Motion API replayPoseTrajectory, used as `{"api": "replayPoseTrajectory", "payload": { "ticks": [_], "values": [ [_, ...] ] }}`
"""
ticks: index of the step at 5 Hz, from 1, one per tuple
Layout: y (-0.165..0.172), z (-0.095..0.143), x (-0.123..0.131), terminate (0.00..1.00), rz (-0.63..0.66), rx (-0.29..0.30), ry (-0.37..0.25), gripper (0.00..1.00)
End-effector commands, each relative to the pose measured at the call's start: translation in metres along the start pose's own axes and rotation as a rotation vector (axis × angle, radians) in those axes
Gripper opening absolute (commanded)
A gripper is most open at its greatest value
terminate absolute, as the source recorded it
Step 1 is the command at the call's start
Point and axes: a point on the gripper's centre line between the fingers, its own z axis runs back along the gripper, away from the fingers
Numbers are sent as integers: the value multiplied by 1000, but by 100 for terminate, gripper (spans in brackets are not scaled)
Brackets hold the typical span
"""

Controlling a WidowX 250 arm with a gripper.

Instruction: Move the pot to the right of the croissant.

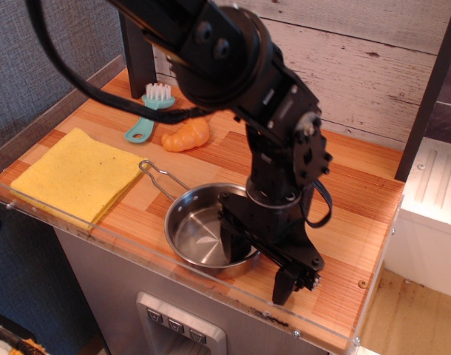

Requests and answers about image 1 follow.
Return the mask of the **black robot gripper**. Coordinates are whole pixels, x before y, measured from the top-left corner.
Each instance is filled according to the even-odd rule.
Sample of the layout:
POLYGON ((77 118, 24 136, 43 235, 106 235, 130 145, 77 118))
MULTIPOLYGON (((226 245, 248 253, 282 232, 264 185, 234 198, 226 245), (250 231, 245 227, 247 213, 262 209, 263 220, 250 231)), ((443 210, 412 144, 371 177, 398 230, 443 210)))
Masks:
POLYGON ((260 251, 273 260, 275 275, 272 302, 284 305, 293 291, 315 289, 325 262, 307 236, 305 227, 325 221, 308 219, 314 187, 280 202, 257 201, 250 195, 223 192, 219 195, 220 239, 225 260, 236 264, 253 259, 260 251))

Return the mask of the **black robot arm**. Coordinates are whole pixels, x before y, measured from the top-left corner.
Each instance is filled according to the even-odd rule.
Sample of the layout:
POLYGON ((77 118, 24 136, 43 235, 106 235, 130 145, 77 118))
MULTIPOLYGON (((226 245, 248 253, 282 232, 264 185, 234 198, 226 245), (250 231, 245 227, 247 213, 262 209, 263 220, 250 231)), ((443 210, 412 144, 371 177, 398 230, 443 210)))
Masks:
POLYGON ((331 202, 320 181, 331 156, 316 96, 248 10, 212 1, 116 1, 115 7, 169 56, 192 103, 231 110, 245 122, 252 154, 245 194, 218 197, 227 258, 256 248, 273 260, 277 305, 294 291, 315 288, 324 261, 305 230, 313 195, 331 202))

